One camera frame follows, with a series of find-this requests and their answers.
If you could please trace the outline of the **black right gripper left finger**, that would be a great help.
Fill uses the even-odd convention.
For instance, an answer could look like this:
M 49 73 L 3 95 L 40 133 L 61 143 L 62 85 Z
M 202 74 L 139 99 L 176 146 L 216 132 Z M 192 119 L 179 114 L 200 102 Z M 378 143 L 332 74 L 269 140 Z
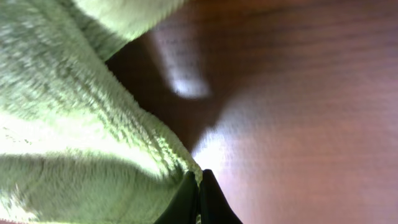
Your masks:
M 165 212 L 154 224 L 196 224 L 199 189 L 193 172 L 187 172 Z

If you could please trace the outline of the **light green microfiber cloth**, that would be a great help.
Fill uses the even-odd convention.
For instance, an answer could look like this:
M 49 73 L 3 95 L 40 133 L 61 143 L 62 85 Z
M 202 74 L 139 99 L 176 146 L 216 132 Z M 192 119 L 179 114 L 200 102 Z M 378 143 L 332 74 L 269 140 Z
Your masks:
M 154 223 L 203 172 L 106 61 L 180 1 L 1 1 L 1 219 Z

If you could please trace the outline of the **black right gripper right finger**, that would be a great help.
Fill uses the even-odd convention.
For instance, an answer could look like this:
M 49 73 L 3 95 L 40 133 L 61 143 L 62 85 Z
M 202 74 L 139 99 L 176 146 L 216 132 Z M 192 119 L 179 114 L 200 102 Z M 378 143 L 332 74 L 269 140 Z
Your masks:
M 200 213 L 202 224 L 243 224 L 229 206 L 210 169 L 203 171 L 200 183 Z

